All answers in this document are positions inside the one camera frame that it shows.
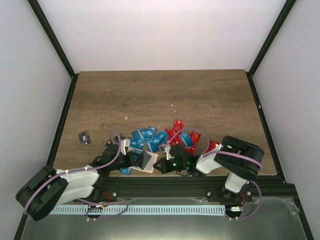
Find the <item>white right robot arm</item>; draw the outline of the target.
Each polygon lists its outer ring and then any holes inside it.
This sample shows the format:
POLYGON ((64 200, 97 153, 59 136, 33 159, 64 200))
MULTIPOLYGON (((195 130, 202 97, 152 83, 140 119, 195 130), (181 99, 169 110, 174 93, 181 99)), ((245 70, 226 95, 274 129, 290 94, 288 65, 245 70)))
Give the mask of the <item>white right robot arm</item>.
POLYGON ((220 193, 229 202, 240 196, 248 181, 256 180, 265 154, 260 146, 232 136, 225 136, 221 143, 201 155, 193 155, 180 145, 164 152, 166 157, 153 165, 162 174, 186 171, 192 177, 204 177, 215 169, 227 169, 229 174, 220 193))

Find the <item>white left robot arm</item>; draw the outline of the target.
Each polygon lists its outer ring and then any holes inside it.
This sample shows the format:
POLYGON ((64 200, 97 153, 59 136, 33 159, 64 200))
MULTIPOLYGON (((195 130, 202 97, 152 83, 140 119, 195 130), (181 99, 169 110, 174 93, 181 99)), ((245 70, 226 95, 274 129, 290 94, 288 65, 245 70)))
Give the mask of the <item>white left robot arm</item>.
POLYGON ((103 192, 103 179, 115 170, 144 169, 148 160, 144 150, 120 150, 112 143, 84 167, 61 170, 44 166, 17 192, 15 199, 35 221, 46 217, 54 207, 73 200, 87 204, 111 203, 111 194, 103 192))

